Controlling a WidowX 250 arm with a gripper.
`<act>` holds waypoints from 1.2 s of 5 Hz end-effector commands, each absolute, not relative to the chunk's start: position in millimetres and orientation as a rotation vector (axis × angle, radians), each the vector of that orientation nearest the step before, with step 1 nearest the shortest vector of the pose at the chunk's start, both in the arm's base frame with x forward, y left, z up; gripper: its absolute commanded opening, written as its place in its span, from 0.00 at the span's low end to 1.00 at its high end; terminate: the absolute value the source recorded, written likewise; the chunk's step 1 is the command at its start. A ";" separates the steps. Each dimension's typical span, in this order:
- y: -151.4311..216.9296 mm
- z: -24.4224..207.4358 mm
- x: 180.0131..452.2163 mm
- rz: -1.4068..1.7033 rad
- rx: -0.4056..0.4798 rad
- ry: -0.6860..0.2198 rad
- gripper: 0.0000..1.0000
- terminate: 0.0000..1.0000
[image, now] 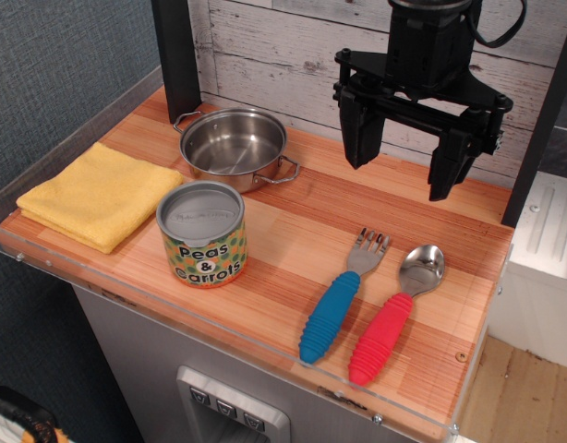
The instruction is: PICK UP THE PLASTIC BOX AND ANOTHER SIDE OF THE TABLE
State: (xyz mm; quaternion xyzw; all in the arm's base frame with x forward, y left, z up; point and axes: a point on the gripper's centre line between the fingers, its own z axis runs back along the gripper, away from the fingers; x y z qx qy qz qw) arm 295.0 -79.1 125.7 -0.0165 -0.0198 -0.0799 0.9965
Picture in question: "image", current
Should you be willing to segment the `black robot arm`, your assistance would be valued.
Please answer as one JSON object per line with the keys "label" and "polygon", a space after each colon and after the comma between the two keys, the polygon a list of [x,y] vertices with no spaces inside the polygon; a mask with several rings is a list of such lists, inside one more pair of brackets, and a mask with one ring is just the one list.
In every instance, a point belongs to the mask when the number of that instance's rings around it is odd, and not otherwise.
{"label": "black robot arm", "polygon": [[345,158],[357,169],[380,152],[383,127],[392,120],[435,135],[429,198],[447,198],[464,181],[475,159],[501,143],[503,116],[513,101],[474,77],[469,65],[475,43],[489,48],[508,42],[517,20],[494,42],[477,31],[479,1],[392,1],[385,54],[344,48],[335,56]]}

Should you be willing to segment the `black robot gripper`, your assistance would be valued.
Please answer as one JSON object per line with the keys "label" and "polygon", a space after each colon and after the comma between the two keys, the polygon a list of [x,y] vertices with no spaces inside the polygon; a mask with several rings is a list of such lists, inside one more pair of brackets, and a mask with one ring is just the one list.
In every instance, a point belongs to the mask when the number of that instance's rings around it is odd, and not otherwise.
{"label": "black robot gripper", "polygon": [[501,147],[502,118],[513,102],[469,65],[475,43],[500,47],[514,31],[488,42],[478,33],[479,16],[477,8],[395,8],[386,53],[336,54],[333,98],[354,169],[379,155],[387,119],[440,137],[428,174],[430,201],[447,198],[477,157]]}

